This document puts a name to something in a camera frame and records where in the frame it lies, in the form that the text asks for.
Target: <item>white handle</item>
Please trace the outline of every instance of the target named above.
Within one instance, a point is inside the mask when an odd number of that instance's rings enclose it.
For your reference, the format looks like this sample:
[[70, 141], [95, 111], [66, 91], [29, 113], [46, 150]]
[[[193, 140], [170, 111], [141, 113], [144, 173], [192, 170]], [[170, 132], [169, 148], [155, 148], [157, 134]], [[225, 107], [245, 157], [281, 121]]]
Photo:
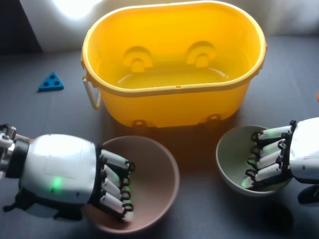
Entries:
[[100, 108], [100, 106], [101, 106], [101, 93], [100, 93], [100, 90], [98, 90], [98, 97], [97, 97], [96, 102], [95, 102], [93, 93], [92, 93], [91, 88], [89, 86], [89, 83], [86, 80], [86, 75], [84, 75], [82, 77], [82, 80], [83, 80], [83, 84], [84, 84], [84, 87], [86, 89], [86, 92], [88, 93], [88, 96], [89, 96], [90, 102], [92, 104], [92, 107], [94, 109], [98, 110]]

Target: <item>yellow bin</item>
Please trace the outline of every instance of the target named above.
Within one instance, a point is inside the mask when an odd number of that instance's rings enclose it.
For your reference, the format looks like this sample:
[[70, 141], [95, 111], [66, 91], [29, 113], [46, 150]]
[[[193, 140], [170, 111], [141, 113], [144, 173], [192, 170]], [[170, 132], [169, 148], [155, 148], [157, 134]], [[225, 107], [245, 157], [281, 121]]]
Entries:
[[[125, 7], [98, 20], [82, 48], [83, 82], [119, 122], [180, 126], [225, 119], [262, 68], [266, 41], [243, 10], [218, 1]], [[88, 82], [99, 88], [95, 101]]]

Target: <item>gray table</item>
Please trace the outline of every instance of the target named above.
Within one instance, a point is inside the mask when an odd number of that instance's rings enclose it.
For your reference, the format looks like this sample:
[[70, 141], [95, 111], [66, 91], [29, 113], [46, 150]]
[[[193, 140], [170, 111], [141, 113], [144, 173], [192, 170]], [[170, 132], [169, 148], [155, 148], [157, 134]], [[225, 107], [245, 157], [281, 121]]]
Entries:
[[[0, 58], [0, 122], [18, 133], [37, 137], [65, 133], [93, 142], [142, 134], [164, 144], [175, 156], [181, 184], [176, 202], [153, 227], [130, 238], [233, 239], [318, 238], [319, 208], [300, 206], [297, 195], [305, 185], [292, 180], [280, 193], [267, 198], [247, 198], [231, 191], [215, 164], [216, 145], [231, 127], [259, 124], [287, 125], [317, 117], [319, 104], [319, 38], [271, 37], [264, 68], [253, 79], [236, 115], [223, 122], [174, 128], [131, 129], [120, 125], [104, 107], [92, 109], [81, 82], [80, 52], [9, 56]], [[37, 93], [54, 71], [65, 89]], [[0, 181], [0, 205], [13, 201], [17, 180]], [[280, 233], [262, 223], [260, 212], [271, 202], [286, 204], [294, 215], [294, 228]], [[21, 210], [0, 211], [0, 235], [7, 239], [117, 238], [102, 233], [86, 220], [64, 223], [42, 219]]]

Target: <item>blue triangle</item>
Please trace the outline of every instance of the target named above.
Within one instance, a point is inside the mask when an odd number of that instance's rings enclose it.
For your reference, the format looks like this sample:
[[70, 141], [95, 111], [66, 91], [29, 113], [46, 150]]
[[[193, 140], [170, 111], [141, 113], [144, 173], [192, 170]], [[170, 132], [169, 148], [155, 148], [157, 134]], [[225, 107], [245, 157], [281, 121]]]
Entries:
[[52, 72], [39, 86], [39, 91], [59, 91], [63, 90], [64, 86], [57, 75]]

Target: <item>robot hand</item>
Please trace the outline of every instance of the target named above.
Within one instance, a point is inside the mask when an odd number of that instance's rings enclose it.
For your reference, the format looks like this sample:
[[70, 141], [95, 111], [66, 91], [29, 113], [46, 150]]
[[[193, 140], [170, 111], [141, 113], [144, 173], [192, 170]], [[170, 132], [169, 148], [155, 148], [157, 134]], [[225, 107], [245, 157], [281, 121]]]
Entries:
[[19, 179], [6, 212], [20, 208], [40, 217], [80, 220], [81, 207], [89, 203], [130, 222], [134, 169], [134, 163], [78, 137], [48, 134], [31, 140], [0, 125], [0, 172]]
[[[301, 183], [319, 184], [318, 133], [319, 118], [298, 124], [292, 120], [290, 126], [253, 133], [251, 139], [256, 145], [247, 159], [250, 168], [245, 172], [242, 187], [254, 190], [293, 177]], [[319, 191], [316, 188], [303, 190], [299, 202], [314, 202]]]

